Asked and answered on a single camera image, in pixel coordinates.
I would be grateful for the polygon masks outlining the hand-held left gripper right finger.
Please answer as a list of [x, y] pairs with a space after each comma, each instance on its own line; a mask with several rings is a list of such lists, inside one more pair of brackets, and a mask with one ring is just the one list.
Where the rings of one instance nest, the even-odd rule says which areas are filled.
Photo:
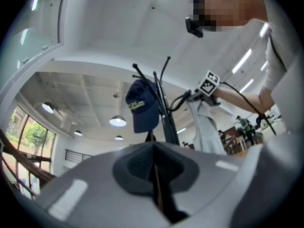
[[162, 211], [155, 228], [231, 228], [248, 188], [248, 159], [153, 144]]

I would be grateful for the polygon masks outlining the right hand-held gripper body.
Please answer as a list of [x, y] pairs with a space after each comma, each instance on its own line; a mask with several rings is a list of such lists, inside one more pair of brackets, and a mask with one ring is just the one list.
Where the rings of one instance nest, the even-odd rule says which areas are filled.
[[213, 93], [219, 87], [219, 83], [220, 77], [208, 70], [195, 93], [188, 97], [187, 102], [202, 101], [209, 106], [219, 106], [220, 102], [213, 96]]

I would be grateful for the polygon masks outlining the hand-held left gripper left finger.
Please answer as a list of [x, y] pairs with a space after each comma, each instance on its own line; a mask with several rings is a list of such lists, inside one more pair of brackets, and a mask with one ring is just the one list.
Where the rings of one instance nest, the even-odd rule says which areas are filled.
[[114, 163], [142, 144], [93, 156], [50, 181], [35, 202], [73, 228], [167, 228], [152, 198], [127, 193], [113, 176]]

